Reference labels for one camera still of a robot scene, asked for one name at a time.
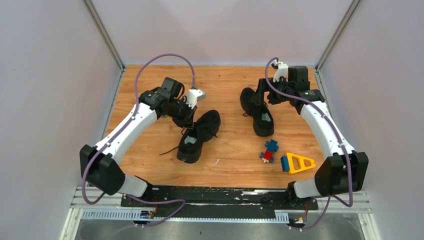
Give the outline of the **black shoe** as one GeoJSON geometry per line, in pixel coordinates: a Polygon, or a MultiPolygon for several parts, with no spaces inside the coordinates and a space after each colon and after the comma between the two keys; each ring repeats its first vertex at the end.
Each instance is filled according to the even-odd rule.
{"type": "Polygon", "coordinates": [[[176,158],[187,164],[196,163],[202,154],[204,143],[217,137],[221,126],[221,116],[215,109],[209,110],[194,122],[193,128],[187,129],[179,141],[178,146],[161,153],[161,155],[177,149],[176,158]]]}
{"type": "Polygon", "coordinates": [[[253,131],[259,137],[268,137],[274,134],[274,119],[268,106],[257,105],[251,101],[255,91],[252,88],[246,87],[240,94],[240,105],[244,110],[244,117],[252,117],[253,131]]]}

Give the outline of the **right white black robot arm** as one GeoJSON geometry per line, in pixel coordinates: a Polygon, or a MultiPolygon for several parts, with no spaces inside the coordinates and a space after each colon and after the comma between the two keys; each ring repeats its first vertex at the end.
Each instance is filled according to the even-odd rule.
{"type": "Polygon", "coordinates": [[[318,89],[311,89],[306,66],[271,65],[275,74],[261,78],[256,90],[246,87],[240,94],[240,104],[253,118],[253,130],[260,137],[274,133],[274,119],[268,104],[289,102],[312,130],[324,162],[314,177],[292,182],[285,195],[286,204],[298,209],[309,197],[328,197],[360,191],[369,164],[365,152],[358,152],[341,134],[331,118],[327,103],[318,89]]]}

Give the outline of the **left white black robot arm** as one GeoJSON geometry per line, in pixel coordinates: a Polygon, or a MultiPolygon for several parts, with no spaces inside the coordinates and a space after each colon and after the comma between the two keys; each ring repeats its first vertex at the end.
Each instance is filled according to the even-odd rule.
{"type": "Polygon", "coordinates": [[[196,104],[206,97],[203,90],[191,88],[178,98],[183,84],[166,77],[160,87],[147,90],[124,120],[94,146],[84,145],[79,153],[81,176],[107,195],[132,195],[140,206],[149,206],[153,193],[148,182],[122,171],[119,164],[135,140],[159,118],[167,115],[180,128],[194,126],[196,104]]]}

